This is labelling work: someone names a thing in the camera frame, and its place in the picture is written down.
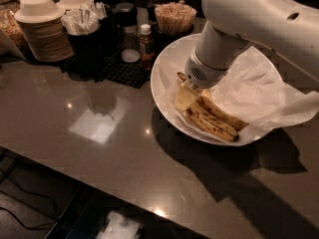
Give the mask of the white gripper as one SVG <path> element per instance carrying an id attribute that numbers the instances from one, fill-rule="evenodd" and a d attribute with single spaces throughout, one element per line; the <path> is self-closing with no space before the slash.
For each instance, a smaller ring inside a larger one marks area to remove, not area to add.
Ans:
<path id="1" fill-rule="evenodd" d="M 201 88 L 215 86 L 227 70 L 228 61 L 217 53 L 201 53 L 197 48 L 193 48 L 184 67 L 184 72 L 191 82 L 184 82 L 179 86 L 175 108 L 183 113 L 200 96 Z"/>

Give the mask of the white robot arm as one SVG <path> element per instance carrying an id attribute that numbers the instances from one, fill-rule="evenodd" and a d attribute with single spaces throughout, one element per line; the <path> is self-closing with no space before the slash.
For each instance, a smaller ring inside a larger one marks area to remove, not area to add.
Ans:
<path id="1" fill-rule="evenodd" d="M 319 80 L 319 12 L 294 0 L 201 0 L 206 23 L 184 67 L 186 92 L 217 85 L 253 43 Z"/>

